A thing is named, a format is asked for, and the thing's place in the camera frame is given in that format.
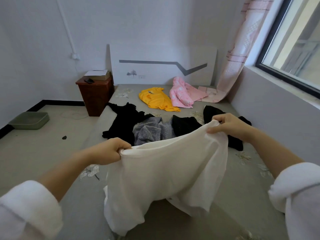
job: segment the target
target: nightstand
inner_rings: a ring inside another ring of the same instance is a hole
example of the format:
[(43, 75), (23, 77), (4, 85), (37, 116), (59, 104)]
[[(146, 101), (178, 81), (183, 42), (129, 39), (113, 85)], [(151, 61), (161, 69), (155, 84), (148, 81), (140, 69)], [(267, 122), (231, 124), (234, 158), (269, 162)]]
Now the nightstand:
[(109, 102), (111, 96), (115, 92), (113, 85), (113, 77), (107, 80), (95, 80), (94, 83), (88, 84), (84, 81), (86, 76), (79, 79), (76, 84), (79, 86), (85, 107), (89, 116), (100, 116)]

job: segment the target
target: gray fuzzy clothing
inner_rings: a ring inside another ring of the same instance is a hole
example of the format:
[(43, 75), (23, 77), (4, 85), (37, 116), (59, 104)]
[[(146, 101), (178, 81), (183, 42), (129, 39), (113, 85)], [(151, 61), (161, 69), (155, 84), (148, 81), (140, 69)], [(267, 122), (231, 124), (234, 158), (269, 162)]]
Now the gray fuzzy clothing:
[(132, 132), (135, 146), (176, 137), (172, 128), (172, 118), (163, 123), (161, 117), (150, 117), (135, 125)]

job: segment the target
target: window frame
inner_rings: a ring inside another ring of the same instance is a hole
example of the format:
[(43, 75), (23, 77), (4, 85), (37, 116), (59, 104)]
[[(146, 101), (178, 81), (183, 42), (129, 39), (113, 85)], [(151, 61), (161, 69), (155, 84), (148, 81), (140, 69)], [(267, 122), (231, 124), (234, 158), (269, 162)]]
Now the window frame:
[(286, 75), (285, 73), (282, 73), (276, 69), (273, 69), (267, 65), (262, 64), (262, 61), (263, 61), (266, 53), (268, 52), (268, 49), (273, 41), (273, 38), (276, 35), (278, 28), (280, 27), (281, 22), (290, 7), (291, 2), (292, 2), (292, 0), (283, 0), (282, 5), (279, 9), (278, 15), (276, 16), (274, 23), (269, 31), (269, 34), (268, 34), (266, 41), (260, 51), (258, 59), (255, 63), (255, 66), (257, 68), (261, 69), (262, 71), (264, 71), (272, 76), (275, 76), (276, 78), (279, 78), (280, 80), (283, 80), (286, 83), (291, 84), (291, 85), (295, 86), (296, 88), (299, 88), (300, 90), (320, 99), (320, 90), (318, 90), (308, 84), (305, 84), (299, 80), (296, 80), (296, 79)]

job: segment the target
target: black baseboard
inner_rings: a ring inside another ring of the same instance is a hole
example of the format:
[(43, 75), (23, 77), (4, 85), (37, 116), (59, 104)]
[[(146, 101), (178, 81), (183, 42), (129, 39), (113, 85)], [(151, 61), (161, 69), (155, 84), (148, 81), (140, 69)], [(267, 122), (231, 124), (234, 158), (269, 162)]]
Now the black baseboard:
[[(84, 106), (85, 103), (83, 101), (65, 101), (65, 100), (42, 100), (32, 108), (28, 109), (28, 112), (37, 112), (39, 109), (44, 107), (45, 105), (67, 105), (67, 106)], [(8, 134), (10, 131), (14, 130), (11, 125), (6, 125), (2, 129), (0, 129), (0, 139)]]
[(84, 106), (83, 101), (65, 101), (65, 100), (42, 100), (45, 105), (66, 105), (66, 106)]

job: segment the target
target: white cuff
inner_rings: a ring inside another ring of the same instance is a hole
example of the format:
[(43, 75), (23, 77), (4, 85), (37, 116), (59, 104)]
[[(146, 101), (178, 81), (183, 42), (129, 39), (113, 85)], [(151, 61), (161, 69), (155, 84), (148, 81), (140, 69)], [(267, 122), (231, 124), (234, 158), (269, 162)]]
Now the white cuff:
[(62, 210), (58, 201), (36, 181), (15, 186), (0, 198), (0, 203), (47, 238), (54, 238), (62, 228)]
[(273, 206), (281, 212), (286, 210), (286, 199), (293, 193), (320, 183), (320, 166), (302, 162), (283, 170), (271, 185), (269, 198)]

